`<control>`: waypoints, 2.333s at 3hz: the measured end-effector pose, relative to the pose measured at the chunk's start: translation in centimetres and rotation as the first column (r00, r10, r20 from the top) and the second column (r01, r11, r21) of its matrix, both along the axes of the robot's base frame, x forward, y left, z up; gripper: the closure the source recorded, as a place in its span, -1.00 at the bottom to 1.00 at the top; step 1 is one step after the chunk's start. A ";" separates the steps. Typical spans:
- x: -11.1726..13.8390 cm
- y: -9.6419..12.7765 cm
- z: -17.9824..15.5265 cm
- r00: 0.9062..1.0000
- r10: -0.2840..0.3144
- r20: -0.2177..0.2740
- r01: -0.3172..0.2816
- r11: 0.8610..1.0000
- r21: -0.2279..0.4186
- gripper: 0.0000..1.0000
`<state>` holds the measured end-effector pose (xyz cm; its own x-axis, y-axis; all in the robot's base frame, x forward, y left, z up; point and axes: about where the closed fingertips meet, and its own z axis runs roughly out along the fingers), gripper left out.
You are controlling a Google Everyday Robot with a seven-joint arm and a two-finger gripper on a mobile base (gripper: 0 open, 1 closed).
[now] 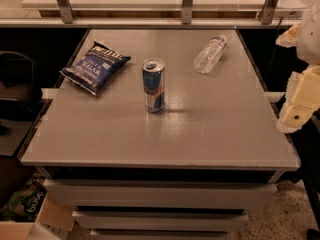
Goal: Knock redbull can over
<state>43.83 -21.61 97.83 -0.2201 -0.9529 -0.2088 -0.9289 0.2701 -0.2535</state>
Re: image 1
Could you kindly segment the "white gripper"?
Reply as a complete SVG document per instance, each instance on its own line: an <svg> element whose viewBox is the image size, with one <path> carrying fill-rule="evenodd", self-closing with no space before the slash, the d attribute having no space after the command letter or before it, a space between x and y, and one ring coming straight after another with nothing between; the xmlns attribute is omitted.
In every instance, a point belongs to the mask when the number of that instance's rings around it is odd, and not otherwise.
<svg viewBox="0 0 320 240"><path fill-rule="evenodd" d="M297 57L309 65L288 79L285 102L280 110L277 129L293 133L320 109L320 4L314 4L302 18L276 39L281 47L296 47Z"/></svg>

